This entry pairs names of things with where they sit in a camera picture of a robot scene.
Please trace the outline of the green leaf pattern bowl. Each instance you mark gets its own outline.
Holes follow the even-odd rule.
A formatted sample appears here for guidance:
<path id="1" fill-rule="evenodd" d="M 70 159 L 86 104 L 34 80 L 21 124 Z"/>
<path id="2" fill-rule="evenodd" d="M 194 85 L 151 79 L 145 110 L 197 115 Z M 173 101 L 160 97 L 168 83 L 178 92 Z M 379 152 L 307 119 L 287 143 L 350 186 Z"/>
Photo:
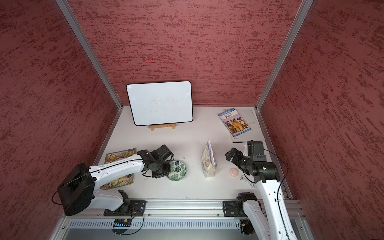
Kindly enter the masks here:
<path id="1" fill-rule="evenodd" d="M 182 180 L 187 173 L 186 165 L 181 161 L 171 161 L 170 169 L 167 178 L 174 182 Z"/>

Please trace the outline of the clear oats bag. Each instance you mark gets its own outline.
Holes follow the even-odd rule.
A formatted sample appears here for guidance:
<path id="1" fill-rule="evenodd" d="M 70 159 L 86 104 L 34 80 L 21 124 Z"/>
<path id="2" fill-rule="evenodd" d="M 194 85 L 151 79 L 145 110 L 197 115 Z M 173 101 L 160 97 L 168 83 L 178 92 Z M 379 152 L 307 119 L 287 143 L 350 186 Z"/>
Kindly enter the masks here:
<path id="1" fill-rule="evenodd" d="M 214 152 L 210 140 L 207 141 L 203 148 L 201 155 L 201 165 L 205 178 L 212 178 L 216 175 L 217 163 L 214 158 Z"/>

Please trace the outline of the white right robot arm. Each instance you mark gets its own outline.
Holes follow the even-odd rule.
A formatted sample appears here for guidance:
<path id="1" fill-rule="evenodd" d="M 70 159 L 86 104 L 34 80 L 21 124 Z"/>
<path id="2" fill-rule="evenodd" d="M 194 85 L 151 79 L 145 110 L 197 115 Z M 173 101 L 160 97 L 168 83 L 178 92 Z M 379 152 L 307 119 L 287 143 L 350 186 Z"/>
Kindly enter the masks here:
<path id="1" fill-rule="evenodd" d="M 251 224 L 259 240 L 296 240 L 297 236 L 285 205 L 282 181 L 274 163 L 267 161 L 264 149 L 252 150 L 247 156 L 232 148 L 226 153 L 226 160 L 233 163 L 245 176 L 252 176 L 253 184 L 259 190 L 265 212 L 253 193 L 240 193 L 237 208 Z"/>

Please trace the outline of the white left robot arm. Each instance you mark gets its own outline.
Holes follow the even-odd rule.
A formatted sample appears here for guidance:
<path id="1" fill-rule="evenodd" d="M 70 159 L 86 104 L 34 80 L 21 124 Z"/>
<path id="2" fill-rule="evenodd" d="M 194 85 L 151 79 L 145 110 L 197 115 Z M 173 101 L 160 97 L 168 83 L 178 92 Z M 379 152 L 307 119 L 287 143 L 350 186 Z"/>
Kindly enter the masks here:
<path id="1" fill-rule="evenodd" d="M 66 216 L 88 209 L 104 210 L 108 217 L 129 216 L 137 212 L 123 190 L 107 192 L 101 186 L 121 177 L 151 171 L 151 178 L 167 176 L 174 154 L 165 146 L 149 152 L 141 150 L 128 158 L 100 166 L 78 164 L 58 186 L 57 194 Z"/>

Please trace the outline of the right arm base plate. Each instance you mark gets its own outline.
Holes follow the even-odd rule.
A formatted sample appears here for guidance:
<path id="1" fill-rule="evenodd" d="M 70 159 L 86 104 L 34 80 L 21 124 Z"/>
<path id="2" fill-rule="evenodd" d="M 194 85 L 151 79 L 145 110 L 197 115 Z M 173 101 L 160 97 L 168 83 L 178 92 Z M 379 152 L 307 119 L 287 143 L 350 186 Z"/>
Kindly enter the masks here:
<path id="1" fill-rule="evenodd" d="M 223 214 L 225 217 L 246 217 L 242 207 L 237 201 L 223 201 Z"/>

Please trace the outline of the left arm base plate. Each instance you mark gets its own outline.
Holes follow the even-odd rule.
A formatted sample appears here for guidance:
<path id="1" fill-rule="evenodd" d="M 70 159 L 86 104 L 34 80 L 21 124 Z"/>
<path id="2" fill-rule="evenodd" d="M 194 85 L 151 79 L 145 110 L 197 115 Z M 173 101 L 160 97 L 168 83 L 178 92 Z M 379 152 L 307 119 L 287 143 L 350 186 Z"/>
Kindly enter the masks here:
<path id="1" fill-rule="evenodd" d="M 146 209 L 147 201 L 133 200 L 129 204 L 123 203 L 117 210 L 105 210 L 105 217 L 142 217 Z"/>

